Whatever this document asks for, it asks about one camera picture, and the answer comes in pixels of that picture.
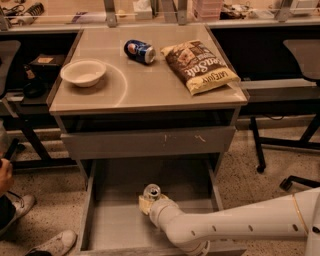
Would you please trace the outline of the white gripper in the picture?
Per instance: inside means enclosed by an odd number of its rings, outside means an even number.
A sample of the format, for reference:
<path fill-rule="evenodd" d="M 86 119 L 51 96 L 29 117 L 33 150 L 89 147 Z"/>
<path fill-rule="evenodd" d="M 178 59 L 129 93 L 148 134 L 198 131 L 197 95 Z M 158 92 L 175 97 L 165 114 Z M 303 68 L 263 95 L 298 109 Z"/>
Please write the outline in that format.
<path fill-rule="evenodd" d="M 140 195 L 139 210 L 149 214 L 151 222 L 159 229 L 166 229 L 171 220 L 182 214 L 178 204 L 163 194 L 150 198 Z"/>

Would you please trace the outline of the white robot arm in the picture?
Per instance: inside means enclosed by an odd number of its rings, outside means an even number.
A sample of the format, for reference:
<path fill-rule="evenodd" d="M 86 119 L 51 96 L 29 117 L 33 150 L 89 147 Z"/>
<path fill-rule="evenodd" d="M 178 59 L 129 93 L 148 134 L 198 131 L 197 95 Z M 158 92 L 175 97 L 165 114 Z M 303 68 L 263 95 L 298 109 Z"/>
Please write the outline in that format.
<path fill-rule="evenodd" d="M 161 229 L 168 240 L 188 256 L 206 256 L 218 239 L 269 239 L 305 237 L 304 256 L 320 256 L 320 189 L 287 195 L 256 204 L 195 214 L 181 210 L 148 185 L 139 196 L 139 209 Z"/>

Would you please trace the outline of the person hand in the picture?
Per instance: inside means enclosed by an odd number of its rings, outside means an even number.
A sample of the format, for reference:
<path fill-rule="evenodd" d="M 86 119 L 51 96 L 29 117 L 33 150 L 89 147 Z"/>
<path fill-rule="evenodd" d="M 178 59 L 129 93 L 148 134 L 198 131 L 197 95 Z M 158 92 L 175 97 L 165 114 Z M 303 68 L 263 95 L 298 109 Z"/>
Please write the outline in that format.
<path fill-rule="evenodd" d="M 13 185 L 13 166 L 7 159 L 1 159 L 0 167 L 0 196 L 4 195 Z"/>

